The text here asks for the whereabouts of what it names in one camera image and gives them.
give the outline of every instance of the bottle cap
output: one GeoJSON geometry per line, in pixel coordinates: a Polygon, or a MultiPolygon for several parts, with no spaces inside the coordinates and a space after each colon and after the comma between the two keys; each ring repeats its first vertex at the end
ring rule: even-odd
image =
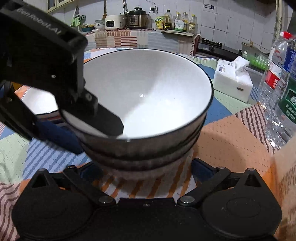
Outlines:
{"type": "Polygon", "coordinates": [[[289,39],[292,37],[292,34],[290,34],[289,32],[284,32],[284,38],[285,39],[289,39]]]}

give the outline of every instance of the dish rack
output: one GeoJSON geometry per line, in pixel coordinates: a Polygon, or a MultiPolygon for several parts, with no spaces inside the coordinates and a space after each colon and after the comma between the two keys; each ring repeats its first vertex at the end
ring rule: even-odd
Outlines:
{"type": "Polygon", "coordinates": [[[242,43],[242,57],[250,61],[250,66],[259,70],[265,71],[269,68],[268,55],[254,47],[252,42],[249,45],[242,43]]]}

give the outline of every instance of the tissue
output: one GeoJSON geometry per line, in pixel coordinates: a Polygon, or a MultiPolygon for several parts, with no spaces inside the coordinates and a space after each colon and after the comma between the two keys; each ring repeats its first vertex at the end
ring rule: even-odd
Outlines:
{"type": "Polygon", "coordinates": [[[247,103],[253,88],[245,69],[249,64],[248,60],[240,56],[233,62],[219,59],[213,79],[214,89],[247,103]]]}

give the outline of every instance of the yellow package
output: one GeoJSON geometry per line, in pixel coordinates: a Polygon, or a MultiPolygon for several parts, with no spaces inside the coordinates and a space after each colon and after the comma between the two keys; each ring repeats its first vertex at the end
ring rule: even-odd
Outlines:
{"type": "Polygon", "coordinates": [[[157,18],[155,19],[155,23],[156,23],[156,28],[157,28],[157,29],[163,29],[164,19],[165,19],[164,16],[157,17],[157,18]]]}

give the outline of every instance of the rice cooker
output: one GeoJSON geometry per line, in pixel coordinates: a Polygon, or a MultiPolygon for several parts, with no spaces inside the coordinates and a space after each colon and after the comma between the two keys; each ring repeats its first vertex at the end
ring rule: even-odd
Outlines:
{"type": "Polygon", "coordinates": [[[130,29],[146,28],[146,22],[148,18],[146,11],[139,7],[135,7],[134,9],[135,10],[132,10],[128,13],[128,27],[130,29]]]}
{"type": "Polygon", "coordinates": [[[125,15],[107,15],[105,19],[106,30],[119,30],[123,29],[126,25],[125,15]]]}

